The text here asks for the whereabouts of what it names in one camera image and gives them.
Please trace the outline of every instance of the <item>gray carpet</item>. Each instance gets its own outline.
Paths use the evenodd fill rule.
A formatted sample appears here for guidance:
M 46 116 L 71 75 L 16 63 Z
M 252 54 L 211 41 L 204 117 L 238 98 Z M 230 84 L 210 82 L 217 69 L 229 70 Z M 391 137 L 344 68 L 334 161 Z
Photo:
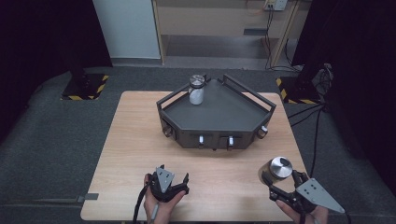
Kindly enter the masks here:
M 28 109 L 0 146 L 1 203 L 73 199 L 87 193 L 124 91 L 173 91 L 186 84 L 190 75 L 206 73 L 212 78 L 228 74 L 254 91 L 279 92 L 276 77 L 294 76 L 288 72 L 158 67 L 93 68 L 88 72 L 109 75 L 98 100 L 61 101 L 68 73 L 48 80 L 32 95 Z M 285 109 L 291 115 L 310 106 L 285 105 Z M 292 118 L 290 124 L 308 113 Z M 308 171 L 316 117 L 293 127 Z M 327 113 L 321 113 L 319 119 L 314 177 L 350 213 L 352 223 L 396 223 L 395 197 L 370 162 L 348 153 Z M 7 204 L 0 206 L 0 223 L 90 223 L 81 220 L 79 211 L 75 205 Z M 331 212 L 330 223 L 347 223 L 347 218 Z

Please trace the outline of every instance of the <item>gray floor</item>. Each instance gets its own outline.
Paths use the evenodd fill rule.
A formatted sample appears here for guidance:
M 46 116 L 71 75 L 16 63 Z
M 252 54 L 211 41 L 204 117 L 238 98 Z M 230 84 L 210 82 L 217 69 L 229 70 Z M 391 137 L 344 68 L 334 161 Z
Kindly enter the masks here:
M 188 45 L 190 51 L 197 51 L 189 55 L 178 45 L 173 55 L 166 57 L 165 64 L 156 60 L 116 60 L 118 66 L 114 68 L 87 69 L 109 74 L 96 101 L 61 101 L 60 94 L 70 78 L 68 73 L 45 82 L 0 146 L 1 203 L 84 195 L 123 91 L 172 91 L 195 73 L 211 77 L 227 73 L 254 91 L 278 92 L 277 77 L 297 75 L 264 71 L 266 59 L 251 52 L 221 47 L 216 57 L 209 57 L 203 54 L 202 45 Z M 289 65 L 285 58 L 279 64 Z M 285 109 L 291 115 L 310 106 L 286 104 Z M 290 124 L 306 115 L 290 119 Z M 292 128 L 308 171 L 312 166 L 315 125 L 316 116 L 312 116 Z M 315 178 L 345 207 L 352 223 L 396 223 L 395 197 L 369 161 L 350 155 L 328 113 L 320 115 Z M 80 209 L 80 205 L 0 205 L 0 223 L 95 223 L 81 220 Z M 331 212 L 330 223 L 347 223 L 347 218 Z

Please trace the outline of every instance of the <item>wooden table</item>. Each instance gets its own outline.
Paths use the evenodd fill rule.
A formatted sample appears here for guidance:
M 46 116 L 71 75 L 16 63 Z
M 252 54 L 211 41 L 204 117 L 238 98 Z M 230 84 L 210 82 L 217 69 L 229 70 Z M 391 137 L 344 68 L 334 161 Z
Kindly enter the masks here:
M 89 193 L 97 200 L 82 207 L 84 220 L 132 220 L 144 175 L 164 164 L 175 173 L 173 185 L 190 174 L 190 194 L 177 205 L 172 221 L 284 221 L 290 220 L 269 200 L 259 169 L 277 156 L 305 171 L 280 97 L 262 93 L 276 104 L 269 133 L 247 149 L 182 148 L 163 135 L 156 102 L 170 92 L 126 91 L 111 124 Z M 294 191 L 292 178 L 276 183 Z M 146 220 L 143 203 L 138 220 Z

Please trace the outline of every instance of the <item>black curtain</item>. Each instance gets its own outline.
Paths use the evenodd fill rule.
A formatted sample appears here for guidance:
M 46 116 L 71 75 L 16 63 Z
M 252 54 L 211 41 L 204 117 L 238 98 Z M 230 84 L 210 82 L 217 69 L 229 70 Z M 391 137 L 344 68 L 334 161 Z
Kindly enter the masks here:
M 305 66 L 332 65 L 326 100 L 339 131 L 351 152 L 370 160 L 394 194 L 395 8 L 391 0 L 314 0 L 293 58 Z
M 0 141 L 45 80 L 112 66 L 92 0 L 3 0 L 0 30 Z

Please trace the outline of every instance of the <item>dark metal tray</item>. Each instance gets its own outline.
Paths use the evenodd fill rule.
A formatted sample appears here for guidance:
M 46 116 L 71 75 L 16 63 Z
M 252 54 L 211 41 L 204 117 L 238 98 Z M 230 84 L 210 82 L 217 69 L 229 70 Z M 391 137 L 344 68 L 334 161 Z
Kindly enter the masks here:
M 256 136 L 265 136 L 276 105 L 227 75 L 223 80 L 206 80 L 204 100 L 200 105 L 191 104 L 186 92 L 162 108 L 163 103 L 188 87 L 189 84 L 157 102 L 163 133 L 182 147 L 247 148 Z M 242 91 L 250 93 L 269 109 Z

